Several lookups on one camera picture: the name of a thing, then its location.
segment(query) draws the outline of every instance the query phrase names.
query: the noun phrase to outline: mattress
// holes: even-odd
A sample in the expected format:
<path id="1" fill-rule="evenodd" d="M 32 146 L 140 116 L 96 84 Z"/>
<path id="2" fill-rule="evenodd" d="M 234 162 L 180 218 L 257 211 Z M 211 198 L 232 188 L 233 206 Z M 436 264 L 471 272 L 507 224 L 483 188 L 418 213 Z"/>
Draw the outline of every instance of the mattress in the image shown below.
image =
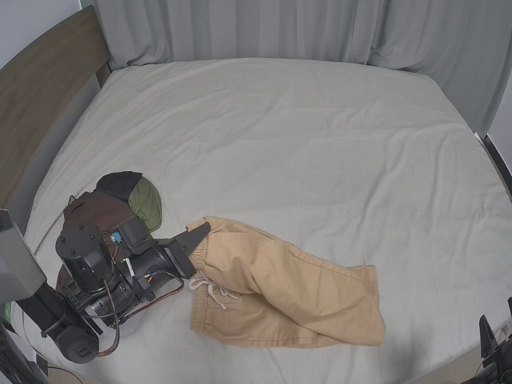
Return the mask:
<path id="1" fill-rule="evenodd" d="M 404 382 L 476 346 L 482 314 L 496 328 L 510 318 L 512 205 L 428 77 L 283 59 L 115 71 L 32 209 L 26 239 L 41 244 L 50 284 L 68 197 L 121 170 L 159 189 L 157 238 L 214 215 L 343 266 L 375 265 L 387 334 L 380 347 L 237 348 L 189 329 L 186 289 L 148 309 L 112 355 L 74 365 L 14 307 L 16 331 L 43 357 L 105 384 Z"/>

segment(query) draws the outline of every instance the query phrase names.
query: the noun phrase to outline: wooden headboard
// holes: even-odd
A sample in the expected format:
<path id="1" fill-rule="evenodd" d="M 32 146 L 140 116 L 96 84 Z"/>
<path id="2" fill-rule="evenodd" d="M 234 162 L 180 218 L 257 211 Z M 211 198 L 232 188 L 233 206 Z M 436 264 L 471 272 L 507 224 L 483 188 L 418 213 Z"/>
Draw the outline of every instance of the wooden headboard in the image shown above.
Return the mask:
<path id="1" fill-rule="evenodd" d="M 109 58 L 89 6 L 48 30 L 0 70 L 0 208 L 12 203 L 38 147 L 82 87 L 94 74 L 103 85 L 110 74 Z"/>

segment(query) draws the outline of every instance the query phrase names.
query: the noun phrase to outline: brown garment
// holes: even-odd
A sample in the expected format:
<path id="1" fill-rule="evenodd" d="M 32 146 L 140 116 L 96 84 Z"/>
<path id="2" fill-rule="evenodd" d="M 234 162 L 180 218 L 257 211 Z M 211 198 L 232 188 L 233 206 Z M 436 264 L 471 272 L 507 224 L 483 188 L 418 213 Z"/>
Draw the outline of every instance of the brown garment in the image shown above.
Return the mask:
<path id="1" fill-rule="evenodd" d="M 207 217 L 211 231 L 190 256 L 238 298 L 195 291 L 191 329 L 241 347 L 379 346 L 386 328 L 374 266 L 344 268 L 240 222 Z"/>
<path id="2" fill-rule="evenodd" d="M 110 234 L 124 221 L 132 218 L 135 214 L 131 211 L 128 203 L 121 201 L 114 196 L 103 192 L 84 192 L 64 209 L 63 229 L 70 226 L 96 225 L 103 234 L 103 241 L 109 248 L 109 252 L 119 263 L 123 258 L 116 254 L 116 247 L 110 239 Z M 71 281 L 66 268 L 61 267 L 57 276 L 56 290 L 62 292 L 62 286 Z"/>

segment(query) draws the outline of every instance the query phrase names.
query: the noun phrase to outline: white drawstring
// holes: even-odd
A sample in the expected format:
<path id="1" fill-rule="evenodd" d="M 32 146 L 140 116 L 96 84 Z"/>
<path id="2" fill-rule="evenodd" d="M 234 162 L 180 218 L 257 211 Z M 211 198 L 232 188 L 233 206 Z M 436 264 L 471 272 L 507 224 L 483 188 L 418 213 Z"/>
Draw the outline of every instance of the white drawstring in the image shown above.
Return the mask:
<path id="1" fill-rule="evenodd" d="M 200 285 L 208 285 L 208 294 L 215 300 L 215 303 L 217 303 L 220 307 L 222 307 L 222 310 L 226 310 L 226 306 L 221 303 L 214 295 L 214 287 L 218 287 L 219 291 L 221 292 L 222 296 L 229 296 L 231 298 L 238 298 L 239 296 L 235 296 L 232 293 L 229 293 L 224 287 L 221 287 L 217 283 L 211 281 L 206 275 L 203 273 L 202 270 L 197 272 L 193 278 L 189 281 L 189 288 L 190 290 L 196 290 Z"/>

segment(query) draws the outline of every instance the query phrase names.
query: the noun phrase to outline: curtain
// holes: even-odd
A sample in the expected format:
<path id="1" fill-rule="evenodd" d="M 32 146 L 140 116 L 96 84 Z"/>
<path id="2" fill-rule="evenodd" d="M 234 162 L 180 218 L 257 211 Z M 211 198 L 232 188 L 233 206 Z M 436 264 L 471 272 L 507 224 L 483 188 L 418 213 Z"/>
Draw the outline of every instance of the curtain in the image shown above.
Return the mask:
<path id="1" fill-rule="evenodd" d="M 512 67 L 512 0 L 91 1 L 114 69 L 280 57 L 412 71 L 482 136 Z"/>

